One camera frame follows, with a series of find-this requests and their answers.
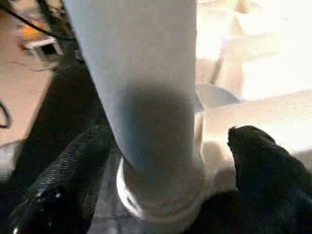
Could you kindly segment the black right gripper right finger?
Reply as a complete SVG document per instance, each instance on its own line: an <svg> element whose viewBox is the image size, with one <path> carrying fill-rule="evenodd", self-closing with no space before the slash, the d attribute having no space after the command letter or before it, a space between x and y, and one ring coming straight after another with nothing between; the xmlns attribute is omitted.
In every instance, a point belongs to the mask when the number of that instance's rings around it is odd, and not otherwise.
<svg viewBox="0 0 312 234"><path fill-rule="evenodd" d="M202 234L309 234L312 174L263 130L231 127L233 167L214 176L202 205Z"/></svg>

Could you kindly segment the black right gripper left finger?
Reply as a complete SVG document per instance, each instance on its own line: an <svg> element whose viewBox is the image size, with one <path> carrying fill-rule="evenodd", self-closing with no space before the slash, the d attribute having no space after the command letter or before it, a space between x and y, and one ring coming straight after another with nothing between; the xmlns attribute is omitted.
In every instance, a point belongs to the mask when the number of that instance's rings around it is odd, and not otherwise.
<svg viewBox="0 0 312 234"><path fill-rule="evenodd" d="M78 135L23 192L6 222L8 234L85 234L113 143L109 126Z"/></svg>

